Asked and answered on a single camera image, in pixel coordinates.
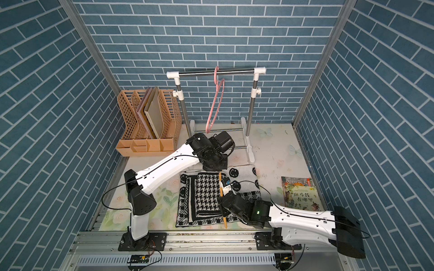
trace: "floral tablecloth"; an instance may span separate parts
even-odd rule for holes
[[[239,124],[215,124],[213,129],[239,128]],[[197,124],[198,131],[204,130],[203,124]],[[229,132],[237,146],[244,145],[242,131]],[[182,126],[178,147],[188,138],[185,125]],[[282,191],[282,176],[311,178],[306,162],[300,150],[297,138],[291,124],[253,124],[250,132],[250,141],[255,153],[255,168],[258,182],[265,187],[277,204],[284,205]],[[149,167],[162,157],[130,157],[124,169],[134,171]],[[248,164],[246,150],[237,149],[229,156],[228,166],[241,166]],[[196,164],[189,169],[200,169],[201,164]],[[119,184],[124,183],[122,175]],[[180,188],[179,175],[175,175],[162,184],[153,193],[157,201],[157,207],[150,212],[150,230],[192,230],[192,229],[224,229],[223,224],[176,228],[176,216],[178,213],[178,195]],[[270,196],[261,189],[263,200]],[[125,186],[116,189],[110,202],[110,207],[127,208],[127,192]],[[130,211],[108,210],[102,221],[100,231],[126,231],[130,223]],[[228,229],[252,229],[241,222],[228,223]]]

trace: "blue brick wallpaper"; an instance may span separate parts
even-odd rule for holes
[[[361,270],[434,270],[434,2],[358,0],[298,127]]]
[[[57,0],[0,8],[0,270],[51,270],[94,215],[123,119]]]
[[[254,121],[292,121],[344,0],[112,0],[74,3],[122,89],[174,88],[167,71],[268,68]],[[181,81],[206,121],[212,77]],[[252,75],[227,76],[219,121],[247,117]]]

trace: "desk organizer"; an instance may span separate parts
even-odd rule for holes
[[[163,118],[163,132],[160,139],[150,139],[145,126],[135,113],[145,92],[145,90],[123,90],[118,96],[119,108],[125,121],[125,133],[116,149],[122,156],[167,156],[176,150],[182,118],[178,102],[172,96],[173,90],[158,90],[158,103]]]

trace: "black and white towel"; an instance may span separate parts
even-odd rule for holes
[[[253,166],[223,170],[222,179],[227,175],[233,182],[233,190],[244,199],[250,201],[261,199],[258,186],[250,182],[240,183],[242,180],[257,183]],[[217,202],[218,196],[220,196],[218,172],[182,172],[176,227],[223,224]],[[228,215],[226,220],[228,223],[238,221],[232,214]]]
[[[259,191],[259,184],[254,166],[245,165],[230,167],[227,170],[222,170],[222,172],[229,176],[229,179],[232,183],[232,190],[236,194],[240,194],[243,199],[247,199],[249,201],[261,200],[261,193]]]

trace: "ventilated metal panel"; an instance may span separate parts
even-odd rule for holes
[[[78,266],[125,266],[131,255],[83,255]],[[160,259],[153,255],[149,264]],[[241,265],[241,264],[276,264],[273,253],[209,253],[209,254],[163,254],[155,265]]]

